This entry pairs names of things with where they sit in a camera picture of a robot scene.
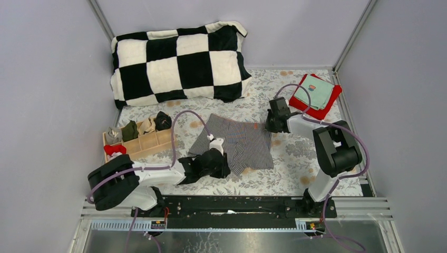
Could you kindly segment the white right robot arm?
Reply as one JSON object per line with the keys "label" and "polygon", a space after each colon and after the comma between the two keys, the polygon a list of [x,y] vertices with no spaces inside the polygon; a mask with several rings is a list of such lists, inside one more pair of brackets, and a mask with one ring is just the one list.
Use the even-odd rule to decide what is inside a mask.
{"label": "white right robot arm", "polygon": [[347,122],[321,122],[301,113],[267,110],[265,129],[272,133],[290,133],[313,141],[320,170],[308,187],[302,203],[304,214],[315,217],[323,211],[322,201],[336,182],[348,175],[363,160],[357,140]]}

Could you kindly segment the grey striped underwear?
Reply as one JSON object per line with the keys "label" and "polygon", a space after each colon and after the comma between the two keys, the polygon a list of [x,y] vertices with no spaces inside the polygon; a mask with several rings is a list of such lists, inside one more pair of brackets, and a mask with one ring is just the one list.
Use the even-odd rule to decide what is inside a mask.
{"label": "grey striped underwear", "polygon": [[240,176],[246,168],[273,169],[271,133],[263,123],[240,122],[211,114],[206,126],[216,138],[223,138],[231,173]]}

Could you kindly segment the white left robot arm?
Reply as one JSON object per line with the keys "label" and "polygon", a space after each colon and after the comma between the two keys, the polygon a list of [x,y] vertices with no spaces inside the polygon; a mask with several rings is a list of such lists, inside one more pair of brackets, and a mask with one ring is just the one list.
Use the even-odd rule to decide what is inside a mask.
{"label": "white left robot arm", "polygon": [[156,217],[163,212],[159,184],[193,184],[203,177],[224,179],[231,173],[227,154],[210,149],[202,155],[177,159],[173,165],[138,165],[127,154],[105,163],[88,176],[86,200],[97,211],[129,205]]}

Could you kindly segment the wooden divided organizer box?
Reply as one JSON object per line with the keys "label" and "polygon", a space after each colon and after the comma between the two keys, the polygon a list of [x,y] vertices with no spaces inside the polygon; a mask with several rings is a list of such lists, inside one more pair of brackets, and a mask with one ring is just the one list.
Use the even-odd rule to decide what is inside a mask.
{"label": "wooden divided organizer box", "polygon": [[111,151],[122,151],[126,149],[126,154],[131,160],[142,159],[172,148],[172,131],[166,129],[162,131],[154,130],[150,133],[138,135],[135,139],[123,141],[122,137],[112,139],[108,132],[102,133],[103,145],[109,145],[113,148],[104,150],[105,162],[111,159]]}

